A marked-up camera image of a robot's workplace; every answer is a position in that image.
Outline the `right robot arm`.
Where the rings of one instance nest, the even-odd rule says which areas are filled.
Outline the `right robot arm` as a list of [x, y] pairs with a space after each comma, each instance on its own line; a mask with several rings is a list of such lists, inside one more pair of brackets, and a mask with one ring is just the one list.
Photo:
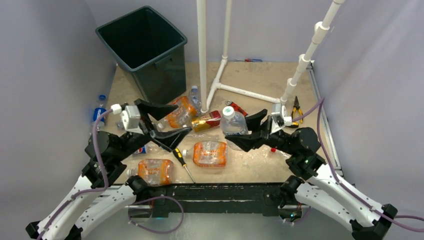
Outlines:
[[355, 240], [382, 240], [398, 210], [364, 195], [344, 180], [317, 154], [321, 147], [316, 132], [301, 127], [284, 132], [292, 125], [285, 107], [267, 116], [263, 110], [246, 118], [250, 134], [232, 134], [225, 138], [248, 152], [267, 145], [288, 154], [286, 164], [292, 175], [283, 183], [280, 196], [288, 204], [306, 204], [334, 219], [351, 231]]

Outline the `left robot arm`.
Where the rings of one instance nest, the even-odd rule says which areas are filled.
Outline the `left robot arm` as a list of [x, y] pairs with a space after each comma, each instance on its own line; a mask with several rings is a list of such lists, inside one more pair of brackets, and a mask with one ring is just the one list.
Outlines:
[[153, 120], [161, 120], [177, 109], [175, 104], [155, 104], [137, 99], [133, 105], [113, 104], [93, 122], [85, 148], [88, 163], [60, 204], [43, 220], [29, 223], [25, 230], [35, 240], [81, 240], [95, 227], [130, 205], [157, 203], [166, 195], [154, 195], [155, 187], [139, 175], [98, 200], [124, 172], [123, 161], [153, 142], [171, 152], [191, 131], [183, 127], [161, 132]]

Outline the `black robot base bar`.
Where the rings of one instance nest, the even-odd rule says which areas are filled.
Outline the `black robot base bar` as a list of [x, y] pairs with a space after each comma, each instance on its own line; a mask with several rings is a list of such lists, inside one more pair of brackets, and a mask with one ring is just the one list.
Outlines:
[[146, 205], [154, 218], [166, 218], [170, 213], [181, 212], [261, 214], [296, 222], [308, 211], [282, 182], [149, 186], [135, 196], [134, 204]]

